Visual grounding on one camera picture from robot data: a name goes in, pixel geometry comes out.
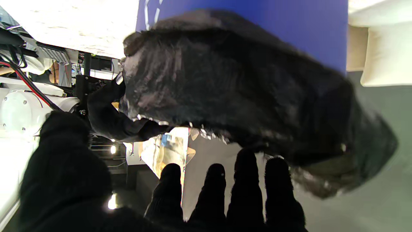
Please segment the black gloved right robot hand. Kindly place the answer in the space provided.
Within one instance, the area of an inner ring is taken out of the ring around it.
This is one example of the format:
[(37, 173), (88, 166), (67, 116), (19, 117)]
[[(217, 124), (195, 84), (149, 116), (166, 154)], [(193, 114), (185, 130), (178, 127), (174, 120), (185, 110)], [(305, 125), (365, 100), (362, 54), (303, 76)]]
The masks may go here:
[(141, 118), (133, 121), (126, 114), (119, 112), (112, 105), (125, 94), (125, 83), (112, 80), (99, 90), (89, 95), (87, 110), (93, 131), (108, 139), (133, 143), (147, 141), (160, 134), (171, 132), (173, 127), (159, 125), (157, 122)]

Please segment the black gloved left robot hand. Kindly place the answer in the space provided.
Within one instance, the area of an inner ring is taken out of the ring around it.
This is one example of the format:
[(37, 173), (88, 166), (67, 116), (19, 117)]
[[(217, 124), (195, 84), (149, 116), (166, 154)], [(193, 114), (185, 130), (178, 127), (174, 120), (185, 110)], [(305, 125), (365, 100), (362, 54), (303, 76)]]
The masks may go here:
[(242, 149), (225, 213), (225, 169), (212, 164), (189, 220), (181, 208), (181, 168), (166, 165), (144, 215), (105, 209), (112, 197), (106, 164), (89, 149), (89, 129), (77, 116), (51, 112), (21, 183), (19, 232), (306, 232), (289, 166), (272, 158), (265, 168), (263, 205), (254, 149)]

